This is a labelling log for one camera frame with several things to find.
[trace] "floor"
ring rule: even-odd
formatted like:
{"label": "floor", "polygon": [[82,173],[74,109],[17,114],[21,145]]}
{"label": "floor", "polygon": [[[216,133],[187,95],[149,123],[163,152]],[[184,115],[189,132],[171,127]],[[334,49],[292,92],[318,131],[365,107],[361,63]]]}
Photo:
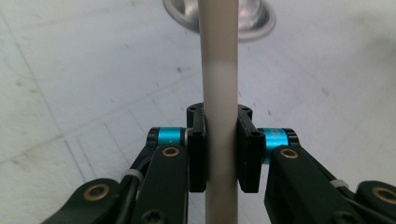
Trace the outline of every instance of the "floor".
{"label": "floor", "polygon": [[[268,1],[264,39],[239,44],[239,103],[289,127],[355,189],[396,185],[396,3]],[[39,223],[82,183],[119,180],[154,126],[203,100],[199,36],[161,0],[0,1],[0,217]],[[240,223],[269,223],[239,194]],[[190,223],[205,220],[190,195]]]}

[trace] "tile grout line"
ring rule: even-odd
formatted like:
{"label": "tile grout line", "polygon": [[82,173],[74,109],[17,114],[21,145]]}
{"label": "tile grout line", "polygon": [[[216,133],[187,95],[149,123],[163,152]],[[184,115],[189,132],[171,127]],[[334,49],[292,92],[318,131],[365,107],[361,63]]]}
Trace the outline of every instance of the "tile grout line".
{"label": "tile grout line", "polygon": [[64,139],[64,144],[66,145],[67,150],[69,150],[69,153],[72,155],[73,161],[77,165],[77,168],[78,168],[79,174],[82,177],[82,180],[84,181],[84,183],[86,183],[87,179],[85,178],[84,174],[82,173],[82,170],[81,170],[81,168],[79,167],[79,165],[77,163],[76,157],[74,156],[74,153],[72,152],[72,149],[70,148],[69,144],[67,143],[67,141],[65,139]]}
{"label": "tile grout line", "polygon": [[134,116],[134,113],[132,113],[132,111],[130,109],[128,109],[128,112],[132,115],[132,117],[134,118],[134,121],[136,121],[137,126],[139,126],[142,133],[145,134],[145,129],[142,127],[142,125],[140,125],[139,120],[136,119],[136,117]]}
{"label": "tile grout line", "polygon": [[113,133],[108,128],[108,125],[106,123],[104,123],[104,124],[105,124],[107,132],[110,134],[111,139],[113,140],[114,144],[116,144],[117,149],[122,154],[122,157],[126,160],[127,164],[129,164],[129,161],[128,161],[127,157],[125,156],[125,153],[121,150],[121,147],[120,147],[119,143],[116,141],[116,138],[114,137]]}
{"label": "tile grout line", "polygon": [[95,172],[95,170],[93,169],[90,160],[88,159],[87,153],[85,153],[84,147],[82,146],[81,141],[79,140],[79,137],[76,137],[76,139],[77,139],[77,142],[78,142],[79,147],[81,148],[82,153],[84,154],[85,160],[87,161],[88,165],[90,166],[91,171],[92,171],[92,173],[93,173],[93,176],[94,176],[95,179],[96,179],[96,178],[97,178],[96,172]]}

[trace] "floor tile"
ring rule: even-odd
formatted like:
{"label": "floor tile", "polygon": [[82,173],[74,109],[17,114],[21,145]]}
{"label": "floor tile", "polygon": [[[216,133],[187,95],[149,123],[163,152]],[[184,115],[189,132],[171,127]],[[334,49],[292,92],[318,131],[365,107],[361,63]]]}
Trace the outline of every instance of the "floor tile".
{"label": "floor tile", "polygon": [[40,223],[83,183],[62,138],[1,163],[0,175],[2,223]]}
{"label": "floor tile", "polygon": [[0,35],[0,162],[59,136],[12,35]]}

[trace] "white cylindrical rod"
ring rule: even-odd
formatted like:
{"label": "white cylindrical rod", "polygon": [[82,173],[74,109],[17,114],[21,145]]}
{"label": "white cylindrical rod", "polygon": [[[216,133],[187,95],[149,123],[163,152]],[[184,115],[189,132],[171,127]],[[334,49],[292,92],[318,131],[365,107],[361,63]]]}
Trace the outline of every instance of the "white cylindrical rod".
{"label": "white cylindrical rod", "polygon": [[238,222],[238,0],[198,0],[208,130],[206,224]]}

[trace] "metal base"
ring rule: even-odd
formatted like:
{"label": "metal base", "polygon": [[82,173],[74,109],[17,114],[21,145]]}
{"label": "metal base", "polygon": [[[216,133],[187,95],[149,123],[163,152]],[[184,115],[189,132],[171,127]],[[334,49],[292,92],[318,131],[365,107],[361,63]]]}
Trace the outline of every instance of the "metal base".
{"label": "metal base", "polygon": [[[199,33],[197,0],[163,0],[171,15],[182,26]],[[263,0],[239,0],[238,39],[255,40],[269,35],[276,24],[274,11]]]}

